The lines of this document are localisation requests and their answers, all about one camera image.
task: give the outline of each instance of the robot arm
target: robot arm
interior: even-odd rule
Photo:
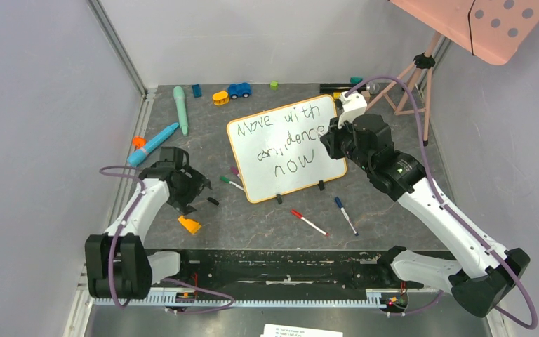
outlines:
[[[332,159],[348,158],[366,173],[377,190],[418,217],[445,244],[456,260],[422,256],[396,246],[380,258],[391,279],[420,282],[451,293],[468,312],[484,317],[515,283],[490,254],[496,251],[518,275],[529,257],[521,249],[508,251],[478,228],[434,182],[434,196],[425,168],[411,155],[394,149],[390,127],[381,116],[364,114],[364,97],[340,96],[343,113],[330,120],[321,142]],[[447,205],[490,246],[485,249],[445,208]]]
[[[170,204],[181,214],[191,213],[195,209],[189,203],[204,187],[211,189],[211,183],[189,165],[189,154],[177,147],[161,148],[160,158],[139,175],[144,188],[137,185],[125,209],[104,234],[86,240],[86,274],[92,297],[111,298],[109,278],[113,277],[119,298],[143,299],[152,284],[179,271],[178,253],[161,251],[147,256],[142,240],[162,205]],[[109,252],[119,225],[124,227],[114,247],[113,275],[109,275]]]

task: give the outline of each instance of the gray table surface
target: gray table surface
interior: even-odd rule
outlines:
[[[432,294],[411,294],[410,310],[430,302]],[[339,331],[344,337],[487,337],[486,319],[465,312],[451,296],[433,308],[404,318],[386,318],[379,310],[352,308],[234,308],[204,315],[172,315],[156,307],[93,307],[86,337],[181,336],[258,337],[266,324]]]
[[[225,90],[226,85],[201,86],[203,97],[200,98],[193,97],[191,86],[183,87],[187,96],[189,134],[184,136],[177,131],[164,145],[187,150],[191,165],[211,180],[213,189],[205,189],[192,203],[197,212],[189,214],[188,218],[199,221],[202,226],[195,235],[191,235],[177,221],[179,214],[175,209],[163,206],[149,229],[146,248],[387,250],[401,245],[414,250],[445,249],[413,214],[374,189],[364,172],[350,161],[347,174],[326,183],[324,191],[311,187],[287,194],[282,205],[275,200],[250,204],[242,191],[220,181],[220,176],[238,181],[229,169],[235,165],[235,160],[226,133],[228,122],[318,96],[318,84],[280,84],[277,91],[271,90],[268,84],[254,84],[251,97],[230,100],[219,107],[212,103],[211,96]],[[390,93],[394,102],[401,97],[398,88]],[[370,113],[383,115],[392,129],[398,150],[422,161],[413,115],[394,116],[385,100],[380,100]],[[146,139],[177,120],[173,86],[159,87],[149,117]],[[159,157],[158,152],[153,152],[141,167],[153,164]],[[433,176],[441,189],[449,193],[437,141],[432,132],[427,157]],[[335,205],[333,199],[336,196],[342,199],[359,231],[358,237],[354,236]],[[209,203],[207,197],[217,199],[220,205]],[[321,236],[292,216],[291,209],[306,215],[330,232],[331,236]]]

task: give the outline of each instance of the orange cap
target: orange cap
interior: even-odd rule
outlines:
[[[145,138],[143,137],[133,137],[133,144],[136,148],[140,149],[145,146]]]

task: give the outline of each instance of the teal crayon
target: teal crayon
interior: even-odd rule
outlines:
[[[177,105],[178,125],[182,134],[186,136],[189,133],[189,121],[187,120],[187,107],[185,107],[185,91],[176,86],[173,90],[173,96]]]

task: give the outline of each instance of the pink board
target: pink board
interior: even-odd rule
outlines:
[[[393,4],[471,51],[472,0],[391,0]],[[476,0],[470,14],[474,54],[504,65],[539,22],[539,0]]]

